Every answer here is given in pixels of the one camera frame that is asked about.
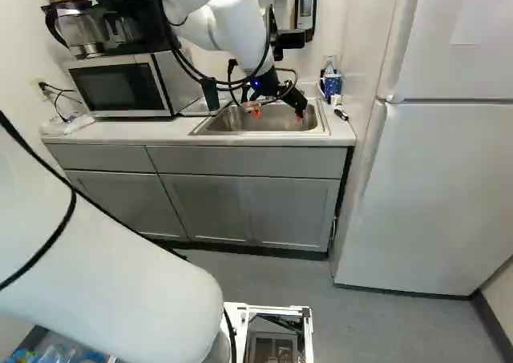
black appliance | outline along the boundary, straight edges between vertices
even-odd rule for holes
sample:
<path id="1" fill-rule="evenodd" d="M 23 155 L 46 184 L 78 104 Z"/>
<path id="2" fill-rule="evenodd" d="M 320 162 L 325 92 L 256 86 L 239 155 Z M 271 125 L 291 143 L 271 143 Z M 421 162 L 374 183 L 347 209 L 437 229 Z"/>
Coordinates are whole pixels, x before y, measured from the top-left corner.
<path id="1" fill-rule="evenodd" d="M 161 0 L 96 0 L 104 8 L 109 55 L 169 50 L 168 20 Z"/>

wall-mounted dispenser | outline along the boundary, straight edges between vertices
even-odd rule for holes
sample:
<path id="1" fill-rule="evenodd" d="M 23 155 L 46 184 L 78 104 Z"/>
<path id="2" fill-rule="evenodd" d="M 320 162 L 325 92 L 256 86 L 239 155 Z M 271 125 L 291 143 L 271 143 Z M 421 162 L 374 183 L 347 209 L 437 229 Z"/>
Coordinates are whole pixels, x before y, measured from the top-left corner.
<path id="1" fill-rule="evenodd" d="M 317 17 L 317 0 L 296 0 L 296 28 L 306 30 L 306 41 L 312 41 Z"/>

coffee maker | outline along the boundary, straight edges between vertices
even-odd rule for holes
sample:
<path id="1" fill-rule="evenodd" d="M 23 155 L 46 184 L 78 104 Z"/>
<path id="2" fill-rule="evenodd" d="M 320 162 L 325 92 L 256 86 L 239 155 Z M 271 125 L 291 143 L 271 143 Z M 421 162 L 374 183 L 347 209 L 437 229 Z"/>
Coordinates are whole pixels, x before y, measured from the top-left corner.
<path id="1" fill-rule="evenodd" d="M 169 50 L 161 0 L 96 0 L 105 9 L 109 54 L 136 54 Z"/>
<path id="2" fill-rule="evenodd" d="M 76 58 L 171 49 L 161 0 L 67 0 L 43 6 L 46 26 Z"/>

cabinet door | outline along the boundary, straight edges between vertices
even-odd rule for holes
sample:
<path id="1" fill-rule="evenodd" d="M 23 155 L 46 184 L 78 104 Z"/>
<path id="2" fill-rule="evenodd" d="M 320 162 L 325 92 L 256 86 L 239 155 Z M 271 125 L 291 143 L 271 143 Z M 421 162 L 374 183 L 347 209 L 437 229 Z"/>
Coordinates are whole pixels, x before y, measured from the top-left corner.
<path id="1" fill-rule="evenodd" d="M 76 188 L 136 231 L 151 237 L 186 239 L 159 176 L 66 171 Z"/>
<path id="2" fill-rule="evenodd" d="M 252 234 L 261 245 L 324 252 L 339 180 L 248 178 Z"/>
<path id="3" fill-rule="evenodd" d="M 161 175 L 191 239 L 245 242 L 251 239 L 246 203 L 247 178 Z"/>

microwave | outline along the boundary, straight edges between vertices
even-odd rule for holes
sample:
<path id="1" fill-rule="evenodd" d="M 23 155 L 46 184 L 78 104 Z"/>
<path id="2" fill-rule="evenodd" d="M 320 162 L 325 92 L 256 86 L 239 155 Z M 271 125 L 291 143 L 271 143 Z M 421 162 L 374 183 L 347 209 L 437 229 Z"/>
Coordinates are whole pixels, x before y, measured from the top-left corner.
<path id="1" fill-rule="evenodd" d="M 173 116 L 203 96 L 169 50 L 65 63 L 94 117 Z"/>

